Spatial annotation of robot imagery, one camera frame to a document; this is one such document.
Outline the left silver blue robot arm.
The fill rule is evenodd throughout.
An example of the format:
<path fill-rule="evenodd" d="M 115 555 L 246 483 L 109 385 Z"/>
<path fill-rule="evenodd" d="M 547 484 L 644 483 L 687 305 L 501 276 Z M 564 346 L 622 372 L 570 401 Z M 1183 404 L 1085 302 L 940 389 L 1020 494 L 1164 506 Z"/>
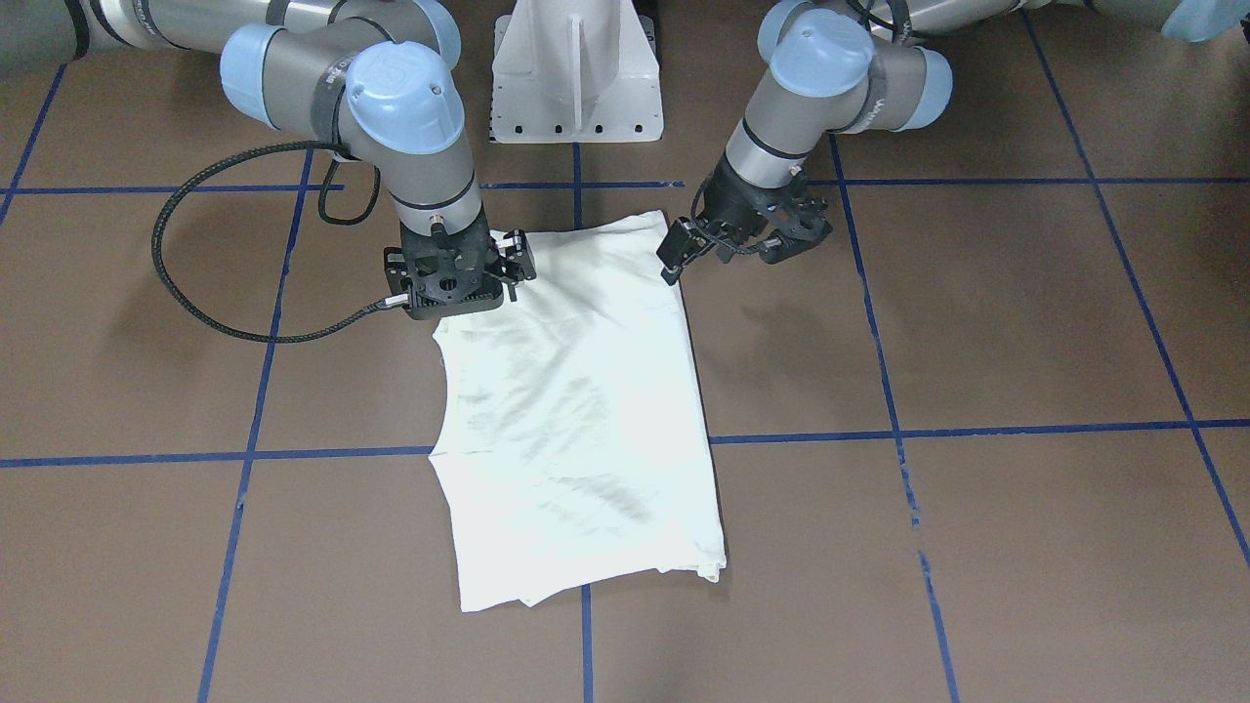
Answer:
<path fill-rule="evenodd" d="M 658 249 L 659 276 L 679 283 L 708 254 L 778 264 L 830 235 L 804 164 L 826 135 L 906 133 L 938 120 L 954 71 L 925 48 L 1022 1 L 780 1 L 756 36 L 765 65 L 719 163 Z"/>

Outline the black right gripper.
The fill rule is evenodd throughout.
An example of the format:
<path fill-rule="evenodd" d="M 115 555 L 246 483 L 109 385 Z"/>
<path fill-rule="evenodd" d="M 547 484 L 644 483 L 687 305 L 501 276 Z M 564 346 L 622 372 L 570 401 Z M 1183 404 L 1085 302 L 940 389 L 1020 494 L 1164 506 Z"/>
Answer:
<path fill-rule="evenodd" d="M 442 223 L 432 223 L 428 234 L 420 234 L 402 223 L 400 254 L 402 284 L 502 281 L 509 300 L 518 301 L 518 286 L 538 276 L 526 231 L 514 228 L 496 236 L 495 245 L 482 211 L 459 231 L 451 231 Z"/>

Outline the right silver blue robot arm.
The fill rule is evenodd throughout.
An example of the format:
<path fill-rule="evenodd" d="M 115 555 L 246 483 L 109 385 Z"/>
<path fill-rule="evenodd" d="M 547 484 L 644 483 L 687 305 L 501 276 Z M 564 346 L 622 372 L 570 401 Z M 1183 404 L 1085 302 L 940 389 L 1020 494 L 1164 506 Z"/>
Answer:
<path fill-rule="evenodd" d="M 534 279 L 522 231 L 488 226 L 438 1 L 5 1 L 2 76 L 102 49 L 211 53 L 238 111 L 378 169 L 400 219 L 392 293 L 415 316 L 498 306 Z"/>

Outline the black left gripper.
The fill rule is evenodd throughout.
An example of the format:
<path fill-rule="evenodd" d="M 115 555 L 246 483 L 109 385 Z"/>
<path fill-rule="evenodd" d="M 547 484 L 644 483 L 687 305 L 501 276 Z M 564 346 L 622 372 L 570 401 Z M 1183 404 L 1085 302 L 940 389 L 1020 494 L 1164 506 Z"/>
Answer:
<path fill-rule="evenodd" d="M 722 156 L 710 175 L 710 181 L 705 184 L 704 205 L 699 213 L 704 230 L 719 236 L 722 243 L 716 245 L 698 223 L 674 220 L 656 250 L 662 264 L 662 280 L 669 286 L 675 286 L 688 264 L 714 248 L 716 258 L 722 263 L 731 261 L 738 255 L 732 246 L 742 249 L 746 256 L 752 254 L 751 241 L 770 225 L 762 215 L 764 206 L 781 196 L 795 196 L 796 176 L 792 173 L 784 186 L 754 186 L 738 176 L 728 158 Z"/>

